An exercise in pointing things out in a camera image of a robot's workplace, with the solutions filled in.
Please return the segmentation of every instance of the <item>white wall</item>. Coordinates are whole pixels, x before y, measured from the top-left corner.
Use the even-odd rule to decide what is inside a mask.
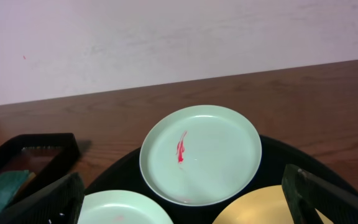
[[[0,105],[353,59],[358,0],[0,0]]]

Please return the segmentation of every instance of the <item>round plate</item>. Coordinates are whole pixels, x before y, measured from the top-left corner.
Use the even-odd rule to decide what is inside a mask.
[[[78,224],[173,224],[153,200],[126,190],[107,190],[85,196]]]
[[[323,223],[332,222],[317,211]],[[281,185],[249,192],[233,201],[216,217],[213,224],[288,224],[293,223]]]
[[[221,106],[192,106],[156,124],[140,151],[147,185],[162,198],[187,206],[232,197],[254,177],[260,138],[243,115]]]

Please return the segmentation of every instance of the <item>green sponge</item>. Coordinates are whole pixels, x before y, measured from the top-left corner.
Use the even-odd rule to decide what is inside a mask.
[[[28,170],[8,171],[0,174],[0,212],[12,200],[28,176]]]

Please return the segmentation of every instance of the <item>brown wooden surface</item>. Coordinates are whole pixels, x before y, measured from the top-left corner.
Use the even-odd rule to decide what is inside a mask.
[[[358,190],[358,60],[0,106],[0,145],[23,133],[74,133],[83,157],[73,170],[88,185],[157,121],[200,104],[242,113]]]

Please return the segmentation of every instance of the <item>red stain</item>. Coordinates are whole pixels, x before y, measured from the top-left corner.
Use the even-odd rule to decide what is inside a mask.
[[[124,216],[123,215],[119,215],[116,218],[114,218],[114,222],[121,222],[124,221]]]
[[[180,141],[177,146],[177,156],[178,156],[178,163],[181,164],[183,162],[183,153],[185,152],[185,147],[183,145],[183,140],[187,134],[187,131],[185,131],[180,138]]]

